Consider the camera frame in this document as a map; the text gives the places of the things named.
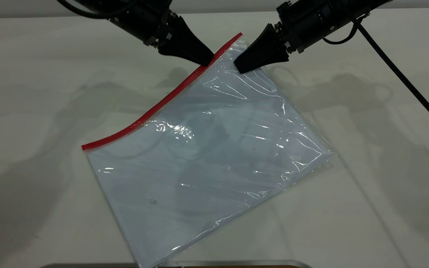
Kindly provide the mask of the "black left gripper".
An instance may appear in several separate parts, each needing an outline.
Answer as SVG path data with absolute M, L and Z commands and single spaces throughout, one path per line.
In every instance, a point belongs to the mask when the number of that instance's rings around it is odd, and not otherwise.
M 133 4 L 109 21 L 162 55 L 208 66 L 213 52 L 189 29 L 185 20 L 170 10 L 171 0 L 106 0 L 105 12 Z

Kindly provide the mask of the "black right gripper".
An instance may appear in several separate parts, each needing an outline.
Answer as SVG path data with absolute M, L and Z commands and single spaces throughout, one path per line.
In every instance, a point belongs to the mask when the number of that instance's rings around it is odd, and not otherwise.
M 298 0 L 276 8 L 280 21 L 267 24 L 261 35 L 234 61 L 237 70 L 247 73 L 273 63 L 289 61 L 289 53 L 303 52 L 317 41 L 339 45 L 351 40 L 358 28 L 340 41 L 326 37 L 351 22 L 337 0 Z

